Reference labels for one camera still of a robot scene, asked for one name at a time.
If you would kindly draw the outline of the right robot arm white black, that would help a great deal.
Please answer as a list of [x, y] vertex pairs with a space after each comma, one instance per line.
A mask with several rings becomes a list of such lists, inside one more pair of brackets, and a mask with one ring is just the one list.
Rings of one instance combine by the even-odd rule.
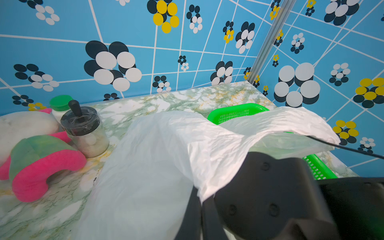
[[214, 197], [224, 226], [242, 240], [381, 240], [383, 178], [315, 180], [299, 158], [247, 154]]

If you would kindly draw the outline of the white plastic bag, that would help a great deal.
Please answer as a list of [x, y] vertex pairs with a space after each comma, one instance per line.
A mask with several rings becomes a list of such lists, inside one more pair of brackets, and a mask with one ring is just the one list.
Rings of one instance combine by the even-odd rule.
[[305, 108], [279, 107], [216, 125], [172, 111], [135, 119], [106, 161], [74, 240], [172, 240], [193, 187], [206, 200], [227, 185], [247, 153], [277, 159], [331, 151], [340, 139]]

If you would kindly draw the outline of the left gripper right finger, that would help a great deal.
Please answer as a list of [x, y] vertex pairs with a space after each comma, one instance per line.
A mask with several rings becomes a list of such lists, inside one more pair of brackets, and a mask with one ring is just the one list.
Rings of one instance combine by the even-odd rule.
[[202, 230], [204, 240], [228, 240], [216, 209], [214, 196], [203, 202]]

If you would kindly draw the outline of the green plastic basket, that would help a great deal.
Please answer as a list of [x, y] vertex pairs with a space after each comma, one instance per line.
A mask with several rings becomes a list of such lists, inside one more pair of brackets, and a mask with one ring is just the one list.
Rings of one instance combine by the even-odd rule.
[[[269, 111], [269, 109], [264, 106], [248, 103], [213, 110], [208, 115], [208, 120], [216, 125], [219, 125], [234, 118], [252, 116], [266, 111]], [[308, 155], [303, 159], [307, 162], [315, 180], [338, 178], [337, 175], [333, 173], [332, 170], [330, 170], [317, 155]]]

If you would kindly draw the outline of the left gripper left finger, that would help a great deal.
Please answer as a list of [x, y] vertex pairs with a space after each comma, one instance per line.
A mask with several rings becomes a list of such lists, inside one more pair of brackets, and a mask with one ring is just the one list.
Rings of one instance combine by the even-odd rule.
[[198, 189], [193, 187], [182, 224], [175, 240], [200, 240], [202, 231], [201, 202]]

